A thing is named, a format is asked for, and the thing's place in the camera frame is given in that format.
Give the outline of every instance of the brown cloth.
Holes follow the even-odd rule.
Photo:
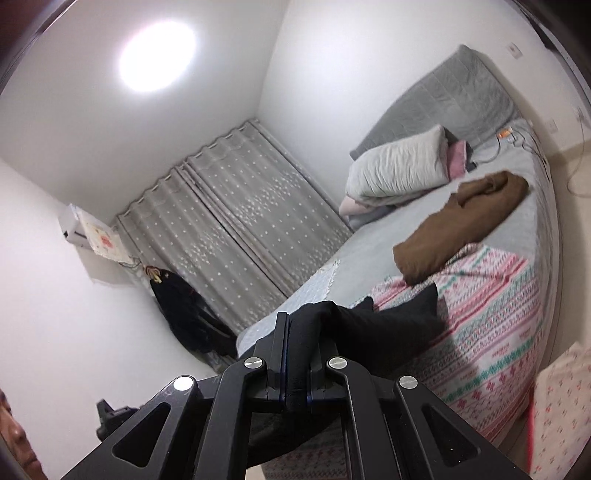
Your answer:
[[[517,208],[528,189],[524,178],[505,170],[461,183],[439,212],[394,247],[394,261],[404,281],[421,283],[465,245],[482,242]]]

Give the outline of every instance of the hanging clothes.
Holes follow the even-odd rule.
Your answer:
[[[179,275],[162,268],[150,275],[150,286],[179,342],[192,352],[216,352],[236,358],[236,335]]]

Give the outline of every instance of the white pillow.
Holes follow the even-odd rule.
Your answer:
[[[396,205],[448,182],[447,139],[436,125],[361,155],[349,169],[346,194],[365,205]]]

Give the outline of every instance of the pink and green patterned blanket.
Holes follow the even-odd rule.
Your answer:
[[[417,377],[487,439],[514,418],[543,353],[544,320],[533,263],[472,244],[425,283],[399,277],[370,295],[383,310],[414,297],[431,282],[447,331],[402,370]],[[334,424],[263,470],[271,479],[344,479],[340,426]]]

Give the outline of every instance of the black metal mount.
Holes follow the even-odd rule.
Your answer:
[[[178,377],[63,480],[244,479],[251,414],[285,404],[289,321],[220,376]],[[527,480],[428,388],[373,377],[323,339],[309,370],[310,412],[338,411],[351,480]]]

